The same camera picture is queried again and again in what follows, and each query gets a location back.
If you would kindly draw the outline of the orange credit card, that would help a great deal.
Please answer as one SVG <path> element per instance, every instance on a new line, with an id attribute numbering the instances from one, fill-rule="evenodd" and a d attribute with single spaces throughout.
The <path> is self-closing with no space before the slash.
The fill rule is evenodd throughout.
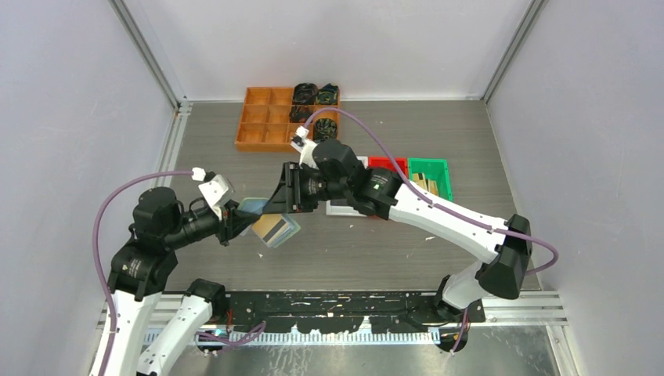
<path id="1" fill-rule="evenodd" d="M 251 227 L 266 247 L 274 248 L 282 237 L 290 234 L 295 224 L 285 215 L 264 214 Z"/>

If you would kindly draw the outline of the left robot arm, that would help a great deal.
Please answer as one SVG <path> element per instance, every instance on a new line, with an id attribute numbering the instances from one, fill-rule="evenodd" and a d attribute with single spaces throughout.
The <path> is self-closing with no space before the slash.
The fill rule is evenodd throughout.
<path id="1" fill-rule="evenodd" d="M 207 237 L 221 245 L 238 237 L 260 218 L 226 202 L 219 214 L 203 205 L 189 211 L 168 187 L 142 193 L 133 213 L 130 238 L 111 259 L 106 287 L 110 306 L 93 375 L 165 375 L 206 323 L 229 313 L 223 285 L 202 278 L 191 283 L 175 316 L 157 339 L 143 348 L 143 339 L 168 277 L 178 264 L 176 250 Z"/>

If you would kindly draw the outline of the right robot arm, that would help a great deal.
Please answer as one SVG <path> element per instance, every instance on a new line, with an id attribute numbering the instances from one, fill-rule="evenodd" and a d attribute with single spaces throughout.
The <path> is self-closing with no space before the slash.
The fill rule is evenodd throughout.
<path id="1" fill-rule="evenodd" d="M 362 215 L 414 226 L 465 249 L 476 262 L 444 277 L 433 301 L 437 316 L 447 322 L 487 295 L 519 297 L 532 254 L 526 218 L 502 219 L 463 208 L 400 172 L 365 167 L 350 146 L 336 139 L 297 139 L 294 146 L 301 160 L 283 164 L 263 213 L 308 213 L 321 202 L 344 200 Z"/>

